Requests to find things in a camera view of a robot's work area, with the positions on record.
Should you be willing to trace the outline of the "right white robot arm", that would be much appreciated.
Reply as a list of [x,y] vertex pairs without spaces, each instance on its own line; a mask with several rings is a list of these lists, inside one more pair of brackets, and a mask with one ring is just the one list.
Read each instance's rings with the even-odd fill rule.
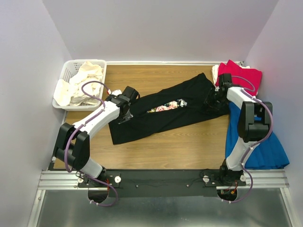
[[203,171],[206,187],[243,186],[245,164],[254,149],[267,140],[273,131],[273,106],[262,102],[248,93],[248,89],[235,85],[233,76],[224,73],[219,78],[219,97],[234,103],[240,109],[237,124],[238,139],[231,154],[223,161],[219,169]]

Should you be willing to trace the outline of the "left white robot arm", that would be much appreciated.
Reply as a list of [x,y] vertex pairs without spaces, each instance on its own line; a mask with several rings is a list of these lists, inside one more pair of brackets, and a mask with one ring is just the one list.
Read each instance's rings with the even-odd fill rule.
[[106,169],[90,157],[90,141],[104,126],[117,120],[124,123],[133,116],[130,106],[140,95],[127,86],[124,91],[109,91],[98,109],[84,119],[74,123],[64,123],[59,128],[53,156],[64,162],[68,172],[76,170],[89,176],[89,182],[101,186],[106,178]]

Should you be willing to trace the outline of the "black floral print t-shirt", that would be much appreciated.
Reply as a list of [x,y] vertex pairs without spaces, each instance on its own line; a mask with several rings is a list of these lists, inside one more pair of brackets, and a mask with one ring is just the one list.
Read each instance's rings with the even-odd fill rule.
[[113,144],[139,140],[154,133],[211,120],[228,113],[206,113],[203,103],[215,87],[204,73],[157,93],[140,97],[130,106],[133,117],[109,123]]

